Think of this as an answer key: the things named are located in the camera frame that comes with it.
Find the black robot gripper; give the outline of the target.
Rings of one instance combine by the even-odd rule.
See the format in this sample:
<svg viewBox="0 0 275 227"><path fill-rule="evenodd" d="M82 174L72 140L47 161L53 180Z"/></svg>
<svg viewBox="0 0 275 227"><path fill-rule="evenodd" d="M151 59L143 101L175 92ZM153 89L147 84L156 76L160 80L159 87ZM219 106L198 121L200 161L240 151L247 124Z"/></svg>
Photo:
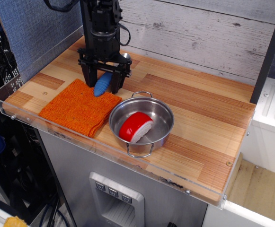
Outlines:
<svg viewBox="0 0 275 227"><path fill-rule="evenodd" d="M120 54L120 30L114 29L110 32L96 32L91 30L87 40L92 41L92 44L86 44L85 48L79 48L79 65L82 68L82 73L86 84L89 87L94 87L98 78L97 70L101 64L113 65L109 62ZM121 71L112 72L111 92L116 94L122 88L126 74Z"/></svg>

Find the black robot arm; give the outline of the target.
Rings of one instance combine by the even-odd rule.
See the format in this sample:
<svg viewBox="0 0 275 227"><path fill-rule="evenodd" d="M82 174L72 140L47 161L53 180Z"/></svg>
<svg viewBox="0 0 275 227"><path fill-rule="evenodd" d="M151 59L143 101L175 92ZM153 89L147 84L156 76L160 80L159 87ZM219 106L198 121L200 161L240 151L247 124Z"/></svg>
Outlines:
<svg viewBox="0 0 275 227"><path fill-rule="evenodd" d="M131 57L120 53L120 28L122 20L117 0L81 0L80 1L85 48L79 48L79 65L89 87L98 81L97 71L112 73L112 93L122 88L126 77L131 75Z"/></svg>

